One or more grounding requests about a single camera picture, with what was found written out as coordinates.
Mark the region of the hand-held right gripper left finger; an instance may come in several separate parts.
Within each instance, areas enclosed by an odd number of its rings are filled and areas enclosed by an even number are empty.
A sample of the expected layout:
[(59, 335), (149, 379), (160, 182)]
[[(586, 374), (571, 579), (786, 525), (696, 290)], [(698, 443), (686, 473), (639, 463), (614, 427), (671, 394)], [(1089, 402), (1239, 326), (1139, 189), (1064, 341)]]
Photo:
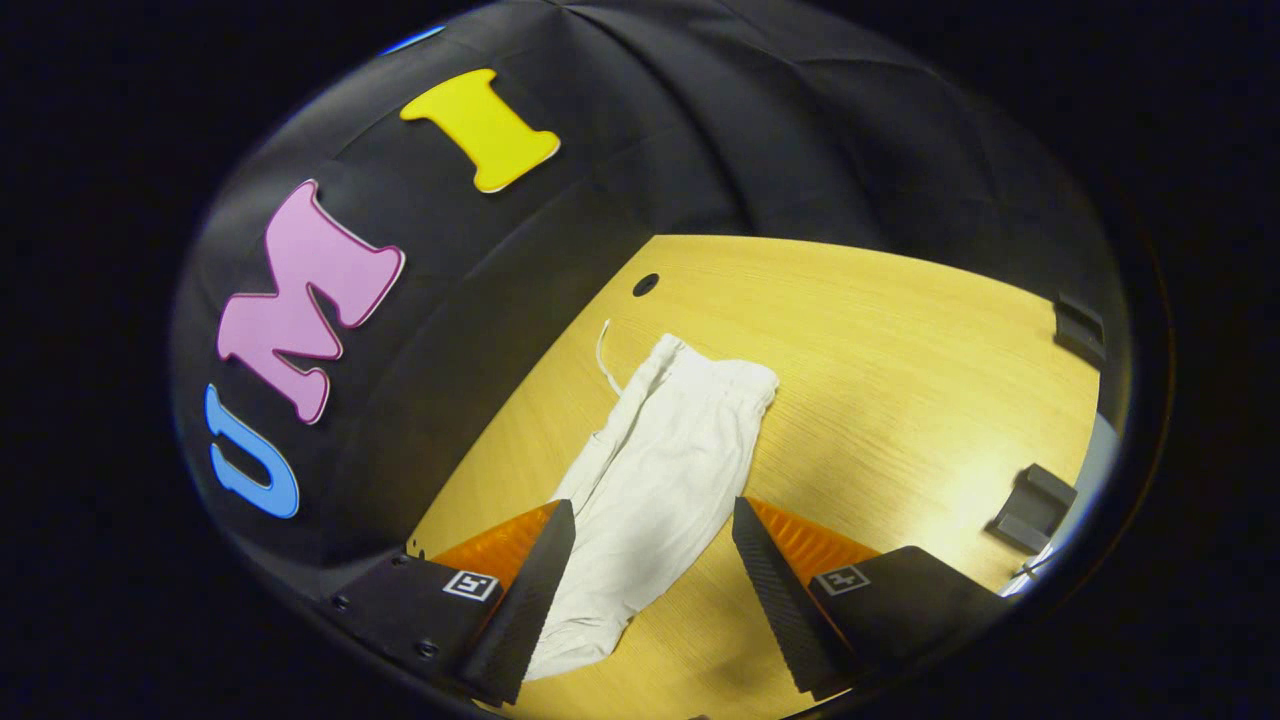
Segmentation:
[(330, 625), (435, 691), (515, 705), (575, 539), (561, 498), (433, 557), (390, 553), (330, 594)]

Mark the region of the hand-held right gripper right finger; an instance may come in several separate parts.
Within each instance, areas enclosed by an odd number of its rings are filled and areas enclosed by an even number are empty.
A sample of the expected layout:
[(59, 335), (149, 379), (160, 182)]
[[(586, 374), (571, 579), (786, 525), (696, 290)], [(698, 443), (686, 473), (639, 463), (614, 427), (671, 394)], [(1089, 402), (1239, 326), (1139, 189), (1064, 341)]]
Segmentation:
[(991, 629), (1012, 606), (916, 546), (879, 552), (751, 497), (732, 538), (796, 688), (884, 685)]

